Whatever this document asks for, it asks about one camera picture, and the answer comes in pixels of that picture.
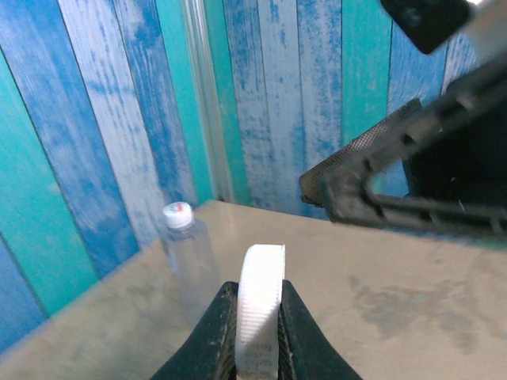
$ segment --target white strap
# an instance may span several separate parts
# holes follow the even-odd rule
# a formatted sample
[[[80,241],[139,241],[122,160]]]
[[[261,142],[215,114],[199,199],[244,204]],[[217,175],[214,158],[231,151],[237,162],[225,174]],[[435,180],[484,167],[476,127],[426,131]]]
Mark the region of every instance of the white strap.
[[[278,309],[284,274],[285,245],[253,245],[246,252],[234,348],[241,380],[278,377]]]

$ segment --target wall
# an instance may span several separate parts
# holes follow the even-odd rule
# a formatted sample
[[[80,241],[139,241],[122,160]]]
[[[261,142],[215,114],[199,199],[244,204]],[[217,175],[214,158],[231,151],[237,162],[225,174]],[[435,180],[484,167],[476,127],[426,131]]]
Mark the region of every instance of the wall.
[[[0,352],[214,198],[180,2],[0,3]]]
[[[211,40],[228,41],[214,53],[230,55],[214,59],[217,81],[234,83],[231,128],[258,207],[322,217],[299,201],[299,175],[414,97],[427,103],[475,64],[464,36],[419,53],[376,0],[223,0],[223,14],[208,0],[211,9]],[[406,194],[400,164],[379,190]]]

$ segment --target wood grain wallpaper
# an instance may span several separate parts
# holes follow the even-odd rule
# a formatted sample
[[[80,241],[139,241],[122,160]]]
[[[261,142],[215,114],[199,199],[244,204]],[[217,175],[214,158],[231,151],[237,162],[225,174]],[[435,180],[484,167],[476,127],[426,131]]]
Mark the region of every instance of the wood grain wallpaper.
[[[323,218],[298,177],[475,65],[376,0],[204,0],[238,203]],[[0,2],[0,352],[215,198],[180,0]],[[406,192],[401,166],[378,183]]]

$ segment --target table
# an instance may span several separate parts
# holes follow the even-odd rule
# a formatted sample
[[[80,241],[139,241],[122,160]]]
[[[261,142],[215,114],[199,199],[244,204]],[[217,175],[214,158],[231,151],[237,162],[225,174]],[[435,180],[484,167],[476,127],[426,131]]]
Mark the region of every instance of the table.
[[[330,343],[365,380],[507,374],[507,253],[210,202],[222,280],[257,243],[285,244],[291,280]],[[159,242],[28,336],[2,380],[140,380],[190,333]]]

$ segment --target teal wood plank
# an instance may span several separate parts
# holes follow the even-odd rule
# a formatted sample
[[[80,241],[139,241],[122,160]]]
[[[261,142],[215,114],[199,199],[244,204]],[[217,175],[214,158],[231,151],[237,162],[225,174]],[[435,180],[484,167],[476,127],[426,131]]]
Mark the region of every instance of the teal wood plank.
[[[231,56],[227,44],[227,29],[223,3],[204,0],[208,37],[215,72],[216,92],[219,97],[220,116],[222,118],[223,140],[231,171],[234,199],[236,203],[250,205],[251,198],[246,179],[246,167],[243,160],[241,132],[239,129],[234,82],[232,78]]]
[[[214,199],[199,107],[194,89],[192,66],[185,35],[185,24],[179,0],[157,0],[167,59],[173,79],[174,94],[180,113],[183,136],[189,154],[199,203]]]
[[[344,146],[386,115],[391,19],[377,1],[341,7]]]
[[[3,32],[10,27],[4,6]],[[0,230],[44,308],[54,314],[97,277],[3,55],[0,120]]]

